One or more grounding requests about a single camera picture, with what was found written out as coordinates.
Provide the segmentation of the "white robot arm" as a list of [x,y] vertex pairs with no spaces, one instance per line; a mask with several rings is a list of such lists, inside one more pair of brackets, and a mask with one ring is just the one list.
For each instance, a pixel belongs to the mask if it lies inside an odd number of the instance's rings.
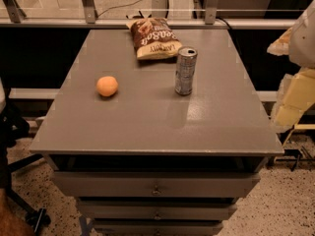
[[272,109],[271,125],[276,132],[284,133],[315,104],[315,1],[269,45],[267,52],[287,55],[291,63],[300,67],[295,75],[284,75]]

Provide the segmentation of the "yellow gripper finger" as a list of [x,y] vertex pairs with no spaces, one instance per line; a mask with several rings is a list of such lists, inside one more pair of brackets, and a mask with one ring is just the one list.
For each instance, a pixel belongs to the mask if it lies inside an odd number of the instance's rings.
[[287,55],[289,50],[291,32],[292,28],[287,29],[277,40],[269,45],[269,47],[267,48],[267,52],[276,56]]
[[286,132],[315,104],[315,69],[301,68],[295,75],[285,74],[271,113],[271,126]]

